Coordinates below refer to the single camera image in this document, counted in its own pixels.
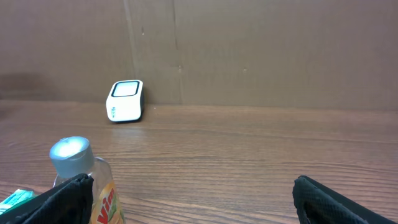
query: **bottle cap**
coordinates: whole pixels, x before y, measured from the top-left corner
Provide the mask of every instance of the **bottle cap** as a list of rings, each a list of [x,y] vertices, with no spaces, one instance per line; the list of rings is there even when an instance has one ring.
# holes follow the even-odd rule
[[[60,177],[71,178],[94,165],[94,155],[87,138],[72,136],[59,140],[50,150],[52,164]]]

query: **plastic bottle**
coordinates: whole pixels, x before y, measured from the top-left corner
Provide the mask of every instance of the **plastic bottle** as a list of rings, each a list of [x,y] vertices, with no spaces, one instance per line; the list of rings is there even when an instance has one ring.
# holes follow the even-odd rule
[[[86,138],[73,136],[59,140],[51,148],[50,158],[58,173],[54,186],[81,173],[94,178],[90,223],[125,223],[111,166],[104,159],[94,157]]]

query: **device screen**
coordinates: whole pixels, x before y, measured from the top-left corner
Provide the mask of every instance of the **device screen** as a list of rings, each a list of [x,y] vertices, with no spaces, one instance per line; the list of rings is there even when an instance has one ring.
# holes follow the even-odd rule
[[[132,96],[137,93],[138,82],[120,82],[114,87],[112,96]]]

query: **brown wall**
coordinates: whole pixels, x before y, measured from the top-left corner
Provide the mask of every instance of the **brown wall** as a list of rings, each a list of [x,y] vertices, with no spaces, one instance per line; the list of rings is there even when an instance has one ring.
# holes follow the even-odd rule
[[[398,110],[396,0],[3,0],[0,98]]]

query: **bottle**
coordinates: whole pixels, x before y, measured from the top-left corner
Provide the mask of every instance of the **bottle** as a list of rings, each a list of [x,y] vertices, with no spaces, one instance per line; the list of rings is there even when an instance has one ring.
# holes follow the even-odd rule
[[[111,166],[104,159],[94,157],[86,138],[73,136],[59,140],[51,148],[50,158],[58,174],[54,186],[81,173],[94,179],[91,224],[126,223]]]

